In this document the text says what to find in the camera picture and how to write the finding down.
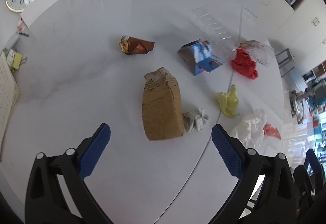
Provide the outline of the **clear plastic bottle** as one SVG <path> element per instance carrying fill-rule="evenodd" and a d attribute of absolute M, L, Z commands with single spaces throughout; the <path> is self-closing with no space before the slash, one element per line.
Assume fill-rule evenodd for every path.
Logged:
<path fill-rule="evenodd" d="M 218 43 L 232 38 L 232 35 L 227 31 L 225 26 L 205 9 L 193 9 L 191 11 L 191 16 L 194 24 L 212 43 Z"/>

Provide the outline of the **crumpled pink paper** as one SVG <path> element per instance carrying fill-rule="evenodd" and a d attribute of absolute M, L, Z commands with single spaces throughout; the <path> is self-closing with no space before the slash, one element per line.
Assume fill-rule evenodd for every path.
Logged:
<path fill-rule="evenodd" d="M 263 128 L 265 136 L 271 136 L 281 140 L 280 132 L 277 128 L 274 128 L 271 124 L 266 124 Z"/>

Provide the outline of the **yellow paper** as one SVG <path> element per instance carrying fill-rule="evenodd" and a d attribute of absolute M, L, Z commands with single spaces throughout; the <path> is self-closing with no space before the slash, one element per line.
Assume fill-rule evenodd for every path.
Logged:
<path fill-rule="evenodd" d="M 231 85 L 228 93 L 217 93 L 216 100 L 219 104 L 221 112 L 225 116 L 229 118 L 236 118 L 238 116 L 237 109 L 239 105 L 239 100 L 237 88 L 235 85 Z"/>

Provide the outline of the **crumpled grey tissue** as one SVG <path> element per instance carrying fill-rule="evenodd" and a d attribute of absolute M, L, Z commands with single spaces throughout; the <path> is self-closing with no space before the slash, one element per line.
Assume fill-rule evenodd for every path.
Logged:
<path fill-rule="evenodd" d="M 183 114 L 183 123 L 186 132 L 201 132 L 208 121 L 208 114 L 201 108 Z"/>

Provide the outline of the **grey metal stool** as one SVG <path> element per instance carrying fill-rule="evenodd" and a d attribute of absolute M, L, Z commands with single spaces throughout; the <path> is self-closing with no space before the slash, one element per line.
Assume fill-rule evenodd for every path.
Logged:
<path fill-rule="evenodd" d="M 294 58 L 289 48 L 277 53 L 275 55 L 279 70 L 285 69 L 286 71 L 281 74 L 281 78 L 284 78 L 287 74 L 289 74 L 296 66 L 294 62 Z"/>

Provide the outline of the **teal wheeled chair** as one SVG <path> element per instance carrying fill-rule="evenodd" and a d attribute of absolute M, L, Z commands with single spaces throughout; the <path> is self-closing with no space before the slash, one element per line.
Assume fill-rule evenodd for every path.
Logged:
<path fill-rule="evenodd" d="M 325 79 L 316 82 L 312 87 L 307 87 L 304 92 L 293 90 L 290 93 L 291 115 L 293 118 L 296 117 L 298 124 L 302 124 L 304 120 L 305 101 L 312 111 L 325 104 Z"/>

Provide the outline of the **clear crinkled plastic wrapper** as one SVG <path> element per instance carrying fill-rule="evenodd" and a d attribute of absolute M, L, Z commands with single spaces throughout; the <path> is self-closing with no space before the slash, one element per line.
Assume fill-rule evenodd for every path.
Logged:
<path fill-rule="evenodd" d="M 256 40 L 247 40 L 239 43 L 238 49 L 244 49 L 251 59 L 263 66 L 268 66 L 272 56 L 275 55 L 274 49 Z"/>

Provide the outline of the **yellow notepad with clip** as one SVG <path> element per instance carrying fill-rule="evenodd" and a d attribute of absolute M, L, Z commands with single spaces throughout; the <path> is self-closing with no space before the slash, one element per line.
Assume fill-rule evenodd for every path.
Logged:
<path fill-rule="evenodd" d="M 28 60 L 27 57 L 22 56 L 20 53 L 18 53 L 17 51 L 14 51 L 13 49 L 11 49 L 8 54 L 7 54 L 7 63 L 8 66 L 11 70 L 11 72 L 15 72 L 18 71 L 19 68 L 25 64 Z"/>

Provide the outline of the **brown snack wrapper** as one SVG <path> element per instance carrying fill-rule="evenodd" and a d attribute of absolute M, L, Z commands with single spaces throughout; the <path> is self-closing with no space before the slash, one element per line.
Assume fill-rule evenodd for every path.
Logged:
<path fill-rule="evenodd" d="M 126 55 L 144 55 L 154 49 L 155 43 L 130 36 L 122 36 L 119 45 L 121 51 Z"/>

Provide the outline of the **crumpled red paper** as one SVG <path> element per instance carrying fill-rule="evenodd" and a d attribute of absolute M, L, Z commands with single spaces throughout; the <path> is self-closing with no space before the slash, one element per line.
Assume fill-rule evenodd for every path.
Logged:
<path fill-rule="evenodd" d="M 236 57 L 231 60 L 230 64 L 236 72 L 251 80 L 258 77 L 256 62 L 251 59 L 250 55 L 244 49 L 237 49 Z"/>

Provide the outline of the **crumpled white plastic bag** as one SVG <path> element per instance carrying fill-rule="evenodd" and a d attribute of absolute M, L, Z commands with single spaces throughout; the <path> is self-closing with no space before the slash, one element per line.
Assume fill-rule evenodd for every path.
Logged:
<path fill-rule="evenodd" d="M 266 123 L 266 112 L 263 109 L 256 109 L 253 113 L 243 115 L 241 121 L 231 131 L 230 136 L 238 139 L 246 149 L 257 149 L 263 141 Z"/>

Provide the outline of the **brown cardboard piece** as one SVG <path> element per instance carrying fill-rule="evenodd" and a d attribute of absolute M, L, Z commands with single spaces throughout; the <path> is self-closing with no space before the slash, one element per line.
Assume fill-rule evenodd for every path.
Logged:
<path fill-rule="evenodd" d="M 145 135 L 150 141 L 182 137 L 185 127 L 176 78 L 162 67 L 145 79 L 141 105 Z"/>

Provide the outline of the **blue printed carton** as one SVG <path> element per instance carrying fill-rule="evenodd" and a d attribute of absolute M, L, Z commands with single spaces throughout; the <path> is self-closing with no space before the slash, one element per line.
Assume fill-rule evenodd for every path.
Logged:
<path fill-rule="evenodd" d="M 211 72 L 224 64 L 224 61 L 214 54 L 208 40 L 199 39 L 185 44 L 177 53 L 187 63 L 194 76 L 203 71 Z"/>

